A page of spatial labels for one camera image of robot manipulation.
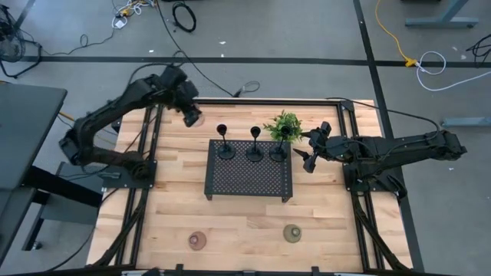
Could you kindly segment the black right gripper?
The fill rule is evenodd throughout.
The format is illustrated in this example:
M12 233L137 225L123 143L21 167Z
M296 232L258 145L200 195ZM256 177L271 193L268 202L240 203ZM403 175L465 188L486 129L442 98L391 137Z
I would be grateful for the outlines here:
M346 163L344 156L347 151L347 138L345 136L332 136L331 124L323 121L321 126L302 132L301 136L309 138L308 144L312 148L312 154L299 149L293 149L304 160L303 168L307 173L313 173L317 158L327 161Z

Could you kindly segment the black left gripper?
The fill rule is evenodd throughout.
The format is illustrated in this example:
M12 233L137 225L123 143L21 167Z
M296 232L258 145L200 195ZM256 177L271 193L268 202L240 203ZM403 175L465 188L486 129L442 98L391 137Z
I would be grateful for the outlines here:
M192 127L203 114L194 100L199 95L198 90L193 82L188 80L187 74L175 66L166 67L166 83L170 94L166 105L175 110L185 111L183 121L187 127Z

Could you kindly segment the tall black candlestick holder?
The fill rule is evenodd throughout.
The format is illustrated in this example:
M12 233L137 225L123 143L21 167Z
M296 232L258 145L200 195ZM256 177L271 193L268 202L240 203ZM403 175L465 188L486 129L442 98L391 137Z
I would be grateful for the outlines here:
M227 126L225 124L219 124L216 128L218 134L222 137L222 145L218 149L218 155L221 159L232 159L236 150L233 146L230 146L226 140Z
M263 151L257 146L257 138L261 133L261 129L258 126L253 126L250 130L253 137L252 145L246 150L246 157L251 162L259 162L263 158Z
M286 154L285 150L283 149L283 143L291 135L291 132L292 132L292 129L289 126L283 126L280 129L280 134L281 134L280 143L277 146L274 146L269 150L269 157L272 160L274 160L276 162L282 162L283 160L285 160L287 154Z

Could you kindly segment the green plant in white pot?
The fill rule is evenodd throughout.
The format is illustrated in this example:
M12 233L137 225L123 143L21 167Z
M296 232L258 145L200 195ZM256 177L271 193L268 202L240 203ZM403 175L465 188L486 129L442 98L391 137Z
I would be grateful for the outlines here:
M285 112L284 110L273 119L273 124L265 123L263 125L264 130L270 132L270 137L275 141L280 141L282 139L281 129L283 127L290 128L290 134L287 135L286 140L293 142L301 142L302 141L302 121L299 120L294 113Z

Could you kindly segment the black perforated metal shelf riser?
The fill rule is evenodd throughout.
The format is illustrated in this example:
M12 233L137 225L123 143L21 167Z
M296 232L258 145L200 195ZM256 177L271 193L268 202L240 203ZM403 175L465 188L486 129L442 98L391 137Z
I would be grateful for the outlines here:
M275 161L269 155L279 142L260 140L228 140L235 148L231 159L219 157L222 140L210 140L206 163L204 195L208 200L221 196L266 196L279 197L286 203L293 196L291 144L283 143L285 159ZM246 150L257 146L264 151L258 162L249 160Z

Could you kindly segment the grey desk foot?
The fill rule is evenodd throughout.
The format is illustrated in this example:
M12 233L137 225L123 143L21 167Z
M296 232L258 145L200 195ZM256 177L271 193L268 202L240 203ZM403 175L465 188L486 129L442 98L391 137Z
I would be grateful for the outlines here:
M491 127L491 117L451 117L444 118L443 127Z

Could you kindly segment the black desk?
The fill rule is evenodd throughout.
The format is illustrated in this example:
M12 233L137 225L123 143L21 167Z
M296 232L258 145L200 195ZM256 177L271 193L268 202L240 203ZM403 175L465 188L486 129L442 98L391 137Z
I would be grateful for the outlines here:
M24 181L68 92L0 84L0 266L37 189Z

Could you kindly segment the grey desk leg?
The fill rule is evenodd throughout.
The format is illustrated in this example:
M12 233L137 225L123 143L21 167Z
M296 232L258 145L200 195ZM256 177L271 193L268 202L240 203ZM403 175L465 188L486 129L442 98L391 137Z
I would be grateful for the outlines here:
M447 10L440 16L427 18L408 18L408 28L474 28L478 18L459 17L457 14L469 0L450 0Z

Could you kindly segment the black aluminium table frame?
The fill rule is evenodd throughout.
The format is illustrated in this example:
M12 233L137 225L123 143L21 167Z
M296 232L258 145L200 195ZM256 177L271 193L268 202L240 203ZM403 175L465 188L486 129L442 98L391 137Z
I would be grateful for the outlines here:
M219 124L228 127L230 140L250 140L253 126L262 127L283 110L294 113L309 130L329 122L334 135L377 136L377 114L368 101L353 109L326 100L260 100L205 98L202 126L188 128L182 117L165 111L159 128L150 126L143 143L135 138L144 111L122 120L117 150L154 153L156 184L150 190L143 224L128 235L119 259L138 268L218 271L322 271L361 272L387 268L388 262L355 220L351 195L344 186L339 163L320 160L306 173L299 156L292 158L292 198L204 195L206 161ZM302 229L299 242L283 237L286 225ZM206 246L188 246L193 232L206 235Z

